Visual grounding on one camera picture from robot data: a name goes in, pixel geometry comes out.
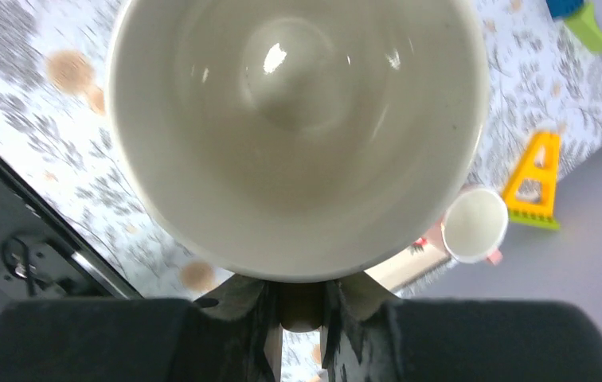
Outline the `yellow handled mug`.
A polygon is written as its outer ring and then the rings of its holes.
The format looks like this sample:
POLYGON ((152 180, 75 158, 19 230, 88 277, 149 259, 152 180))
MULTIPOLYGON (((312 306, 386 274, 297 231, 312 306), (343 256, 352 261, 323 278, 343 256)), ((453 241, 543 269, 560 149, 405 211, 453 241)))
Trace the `yellow handled mug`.
POLYGON ((283 283, 412 244, 470 173, 490 76, 472 1, 127 1, 104 101, 149 216, 283 283))

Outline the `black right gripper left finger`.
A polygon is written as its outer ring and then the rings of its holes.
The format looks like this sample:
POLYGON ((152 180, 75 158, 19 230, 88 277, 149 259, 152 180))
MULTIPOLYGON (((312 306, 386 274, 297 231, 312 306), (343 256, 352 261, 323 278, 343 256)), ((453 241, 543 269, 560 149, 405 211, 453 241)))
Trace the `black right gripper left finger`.
POLYGON ((0 313, 0 381, 272 381, 278 286, 183 298, 30 299, 0 313))

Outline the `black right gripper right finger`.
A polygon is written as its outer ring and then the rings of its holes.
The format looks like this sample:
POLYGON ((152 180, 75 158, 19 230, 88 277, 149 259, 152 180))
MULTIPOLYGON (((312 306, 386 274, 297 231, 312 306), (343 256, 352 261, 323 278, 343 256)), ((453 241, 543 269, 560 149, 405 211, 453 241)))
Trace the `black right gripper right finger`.
POLYGON ((404 299, 359 273, 325 303, 331 381, 602 381, 602 334, 565 302, 404 299))

